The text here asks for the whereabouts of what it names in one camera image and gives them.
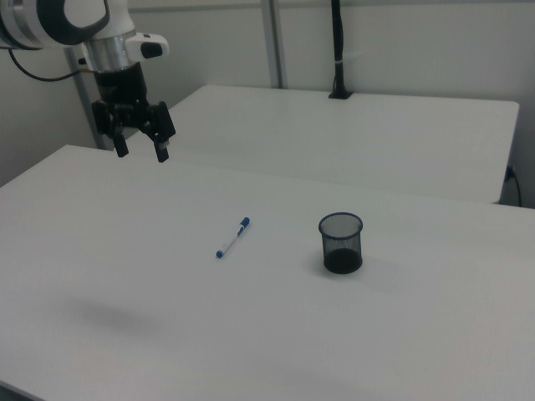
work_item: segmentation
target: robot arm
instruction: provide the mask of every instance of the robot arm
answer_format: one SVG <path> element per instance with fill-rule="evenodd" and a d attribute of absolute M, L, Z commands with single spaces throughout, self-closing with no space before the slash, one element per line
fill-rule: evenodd
<path fill-rule="evenodd" d="M 147 101 L 140 62 L 169 54 L 169 45 L 159 35 L 135 31 L 127 0 L 0 0 L 0 48 L 79 44 L 102 98 L 93 103 L 99 132 L 123 157 L 123 128 L 137 128 L 152 139 L 158 160 L 167 160 L 175 128 L 164 102 Z"/>

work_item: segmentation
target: black mesh cup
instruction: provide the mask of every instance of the black mesh cup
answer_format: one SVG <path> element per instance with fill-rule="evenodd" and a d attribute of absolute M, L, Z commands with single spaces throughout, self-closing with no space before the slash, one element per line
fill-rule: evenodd
<path fill-rule="evenodd" d="M 339 212 L 319 222 L 324 243 L 324 266 L 337 274 L 355 272 L 362 266 L 360 232 L 362 220 L 351 213 Z"/>

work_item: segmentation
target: black stand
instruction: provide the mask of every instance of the black stand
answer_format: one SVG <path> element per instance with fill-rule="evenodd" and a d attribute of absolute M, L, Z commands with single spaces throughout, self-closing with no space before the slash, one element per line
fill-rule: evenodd
<path fill-rule="evenodd" d="M 346 100 L 352 92 L 348 92 L 344 86 L 344 27 L 340 14 L 340 0 L 331 0 L 333 12 L 333 38 L 334 38 L 334 86 L 330 99 Z"/>
<path fill-rule="evenodd" d="M 137 128 L 154 143 L 158 161 L 169 159 L 167 145 L 175 126 L 164 102 L 149 104 L 140 64 L 113 73 L 95 73 L 102 100 L 93 103 L 97 129 L 114 141 L 119 157 L 128 154 L 125 127 Z"/>

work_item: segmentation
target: pen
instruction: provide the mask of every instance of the pen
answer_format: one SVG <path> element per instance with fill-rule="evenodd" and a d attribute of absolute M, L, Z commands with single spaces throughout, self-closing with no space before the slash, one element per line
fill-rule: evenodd
<path fill-rule="evenodd" d="M 243 233 L 243 230 L 245 230 L 245 227 L 249 225 L 251 220 L 246 217 L 242 220 L 240 223 L 240 226 L 237 228 L 237 233 L 232 235 L 232 239 L 228 242 L 225 242 L 221 248 L 216 252 L 217 259 L 221 259 L 228 251 L 228 249 L 232 246 L 235 240 Z"/>

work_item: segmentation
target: table surface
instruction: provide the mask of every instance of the table surface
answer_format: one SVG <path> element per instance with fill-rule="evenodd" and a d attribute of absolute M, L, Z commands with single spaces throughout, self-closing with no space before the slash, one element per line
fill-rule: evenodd
<path fill-rule="evenodd" d="M 333 211 L 364 221 L 348 276 L 322 267 Z M 65 147 L 0 189 L 0 381 L 47 401 L 531 401 L 533 232 L 531 210 Z"/>
<path fill-rule="evenodd" d="M 206 86 L 172 108 L 171 158 L 380 190 L 500 199 L 518 104 Z M 154 156 L 150 140 L 128 140 Z"/>

